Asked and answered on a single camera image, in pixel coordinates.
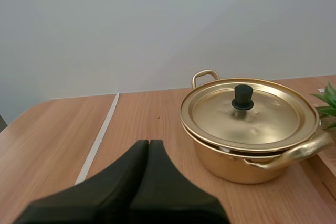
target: wooden tabletop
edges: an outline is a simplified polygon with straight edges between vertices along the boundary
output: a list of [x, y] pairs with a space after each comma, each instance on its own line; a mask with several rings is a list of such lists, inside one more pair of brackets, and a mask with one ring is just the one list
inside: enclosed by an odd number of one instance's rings
[[[317, 106], [323, 103], [309, 94], [324, 88], [327, 80], [336, 84], [336, 76], [278, 82]], [[230, 183], [208, 172], [180, 124], [179, 107], [189, 90], [121, 94], [87, 178], [137, 140], [162, 139], [177, 169], [218, 197], [232, 223], [335, 223], [336, 200], [309, 161], [259, 185]], [[101, 95], [40, 104], [0, 134], [0, 223], [11, 223], [33, 199], [74, 185], [113, 99]]]

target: black lid knob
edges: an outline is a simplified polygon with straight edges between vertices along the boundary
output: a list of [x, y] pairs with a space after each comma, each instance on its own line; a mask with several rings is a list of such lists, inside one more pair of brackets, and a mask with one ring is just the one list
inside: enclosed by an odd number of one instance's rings
[[241, 84], [235, 87], [235, 98], [232, 100], [232, 106], [238, 110], [250, 110], [254, 103], [251, 100], [253, 88], [249, 85]]

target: white wall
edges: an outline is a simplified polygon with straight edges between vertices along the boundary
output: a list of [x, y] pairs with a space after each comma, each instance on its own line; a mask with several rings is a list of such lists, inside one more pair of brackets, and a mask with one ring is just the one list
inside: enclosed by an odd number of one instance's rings
[[335, 0], [0, 0], [0, 114], [50, 98], [336, 73]]

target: gold pot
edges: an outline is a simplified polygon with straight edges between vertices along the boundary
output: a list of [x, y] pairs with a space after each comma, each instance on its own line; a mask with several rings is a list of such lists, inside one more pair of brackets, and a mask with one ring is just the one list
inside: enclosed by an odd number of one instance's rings
[[[210, 74], [215, 81], [196, 86]], [[271, 180], [334, 141], [319, 131], [317, 110], [300, 94], [257, 79], [220, 79], [197, 73], [181, 105], [181, 122], [203, 165], [237, 183]]]

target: plant leaf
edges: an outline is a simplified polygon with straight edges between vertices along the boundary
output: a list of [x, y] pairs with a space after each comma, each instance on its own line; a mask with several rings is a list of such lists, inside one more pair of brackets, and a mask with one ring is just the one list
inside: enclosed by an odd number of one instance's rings
[[332, 106], [322, 106], [322, 107], [317, 107], [317, 110], [323, 110], [323, 109], [332, 109]]
[[316, 97], [316, 98], [318, 98], [318, 99], [320, 99], [321, 101], [323, 101], [323, 102], [325, 102], [326, 103], [326, 100], [325, 100], [325, 98], [324, 98], [324, 96], [323, 95], [321, 95], [321, 94], [311, 94], [313, 97]]
[[330, 124], [327, 129], [330, 129], [330, 128], [336, 128], [336, 123], [333, 123], [333, 124]]
[[321, 115], [320, 115], [320, 119], [322, 119], [322, 118], [326, 118], [327, 116], [329, 116], [329, 115], [327, 115], [327, 114], [321, 114]]
[[334, 108], [323, 108], [319, 110], [320, 113], [330, 115], [330, 116], [336, 116], [336, 109]]
[[334, 89], [334, 87], [331, 85], [331, 83], [328, 81], [328, 90], [331, 93], [331, 95], [336, 98], [336, 90]]
[[329, 104], [333, 108], [336, 108], [336, 97], [333, 97], [333, 95], [330, 93], [328, 86], [326, 86], [326, 89], [324, 91], [324, 98], [327, 104]]

